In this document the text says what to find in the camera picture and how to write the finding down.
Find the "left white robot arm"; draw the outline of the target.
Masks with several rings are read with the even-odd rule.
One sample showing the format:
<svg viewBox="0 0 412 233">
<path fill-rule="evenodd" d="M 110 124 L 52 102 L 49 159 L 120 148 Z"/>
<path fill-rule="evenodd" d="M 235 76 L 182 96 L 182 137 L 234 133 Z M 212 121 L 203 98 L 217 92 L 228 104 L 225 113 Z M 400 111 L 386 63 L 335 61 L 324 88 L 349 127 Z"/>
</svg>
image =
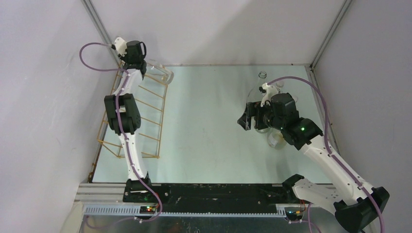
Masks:
<svg viewBox="0 0 412 233">
<path fill-rule="evenodd" d="M 124 150 L 128 169 L 125 192 L 127 195 L 134 194 L 141 202 L 148 202 L 153 198 L 154 190 L 150 186 L 149 173 L 137 143 L 142 119 L 132 93 L 133 86 L 144 80 L 147 65 L 146 46 L 138 40 L 126 42 L 117 37 L 111 47 L 124 64 L 120 67 L 123 78 L 118 88 L 112 95 L 104 98 L 107 120 Z"/>
</svg>

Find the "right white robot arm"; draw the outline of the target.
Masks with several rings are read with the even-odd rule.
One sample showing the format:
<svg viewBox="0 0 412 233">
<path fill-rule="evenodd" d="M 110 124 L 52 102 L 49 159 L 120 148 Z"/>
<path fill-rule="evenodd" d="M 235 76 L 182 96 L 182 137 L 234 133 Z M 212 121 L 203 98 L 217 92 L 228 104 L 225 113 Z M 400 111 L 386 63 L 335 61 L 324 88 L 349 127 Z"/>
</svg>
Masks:
<svg viewBox="0 0 412 233">
<path fill-rule="evenodd" d="M 237 123 L 247 131 L 252 121 L 257 130 L 280 131 L 284 140 L 316 163 L 334 185 L 334 190 L 330 190 L 295 174 L 284 182 L 285 201 L 308 200 L 333 214 L 349 233 L 359 233 L 375 219 L 384 232 L 382 212 L 390 197 L 388 191 L 384 187 L 373 187 L 355 172 L 328 144 L 323 131 L 312 120 L 299 115 L 289 93 L 247 102 Z"/>
</svg>

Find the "long clear glass bottle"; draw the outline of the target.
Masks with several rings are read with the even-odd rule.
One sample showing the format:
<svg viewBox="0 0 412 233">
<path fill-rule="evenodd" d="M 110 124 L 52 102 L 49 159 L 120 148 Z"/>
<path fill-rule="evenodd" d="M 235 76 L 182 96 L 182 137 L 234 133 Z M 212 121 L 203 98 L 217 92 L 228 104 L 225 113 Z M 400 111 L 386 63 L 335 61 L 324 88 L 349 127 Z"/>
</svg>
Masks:
<svg viewBox="0 0 412 233">
<path fill-rule="evenodd" d="M 268 127 L 268 126 L 263 126 L 263 125 L 255 125 L 255 130 L 256 130 L 256 132 L 257 133 L 263 133 L 263 134 L 265 134 L 265 133 L 267 133 L 267 132 L 269 132 L 270 131 L 270 127 Z"/>
</svg>

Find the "clear bottle frosted cap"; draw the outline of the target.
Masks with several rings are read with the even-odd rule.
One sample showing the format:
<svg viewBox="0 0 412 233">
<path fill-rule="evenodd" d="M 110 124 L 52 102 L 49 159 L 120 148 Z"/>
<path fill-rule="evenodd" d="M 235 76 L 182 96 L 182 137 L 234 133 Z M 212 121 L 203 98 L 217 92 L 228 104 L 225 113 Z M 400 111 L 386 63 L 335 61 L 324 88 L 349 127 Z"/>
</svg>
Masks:
<svg viewBox="0 0 412 233">
<path fill-rule="evenodd" d="M 294 100 L 295 103 L 298 102 L 299 98 L 295 95 L 291 95 L 292 99 Z"/>
</svg>

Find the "clear bottle black label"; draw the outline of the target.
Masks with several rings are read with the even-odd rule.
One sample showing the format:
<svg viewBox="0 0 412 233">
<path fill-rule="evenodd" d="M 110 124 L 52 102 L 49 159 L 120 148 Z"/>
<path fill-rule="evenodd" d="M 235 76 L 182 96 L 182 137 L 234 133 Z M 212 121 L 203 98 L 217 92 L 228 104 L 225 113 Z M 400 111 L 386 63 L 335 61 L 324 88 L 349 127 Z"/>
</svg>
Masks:
<svg viewBox="0 0 412 233">
<path fill-rule="evenodd" d="M 266 82 L 266 78 L 267 73 L 265 71 L 260 71 L 256 81 L 254 81 L 254 84 L 247 95 L 246 102 L 257 102 L 262 100 L 264 95 L 261 94 L 259 88 Z"/>
</svg>

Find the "clear bottle white label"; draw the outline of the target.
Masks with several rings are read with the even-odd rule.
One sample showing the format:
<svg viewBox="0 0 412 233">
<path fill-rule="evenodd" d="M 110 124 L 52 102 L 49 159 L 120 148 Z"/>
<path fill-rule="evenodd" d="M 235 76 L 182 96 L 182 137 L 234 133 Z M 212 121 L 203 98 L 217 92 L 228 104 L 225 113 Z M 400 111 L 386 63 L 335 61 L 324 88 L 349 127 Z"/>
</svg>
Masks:
<svg viewBox="0 0 412 233">
<path fill-rule="evenodd" d="M 277 129 L 271 129 L 267 135 L 268 145 L 276 150 L 282 150 L 286 146 L 286 141 L 282 133 Z"/>
</svg>

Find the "clear bottle black cork top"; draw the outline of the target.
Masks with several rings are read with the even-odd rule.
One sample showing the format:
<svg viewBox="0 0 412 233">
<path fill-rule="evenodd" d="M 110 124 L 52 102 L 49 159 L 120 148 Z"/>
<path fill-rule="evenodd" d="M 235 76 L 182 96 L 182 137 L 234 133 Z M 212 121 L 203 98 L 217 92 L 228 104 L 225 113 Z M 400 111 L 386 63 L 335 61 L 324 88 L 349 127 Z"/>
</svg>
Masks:
<svg viewBox="0 0 412 233">
<path fill-rule="evenodd" d="M 174 78 L 174 73 L 156 60 L 149 59 L 146 61 L 145 76 L 154 78 L 162 84 L 169 85 Z"/>
</svg>

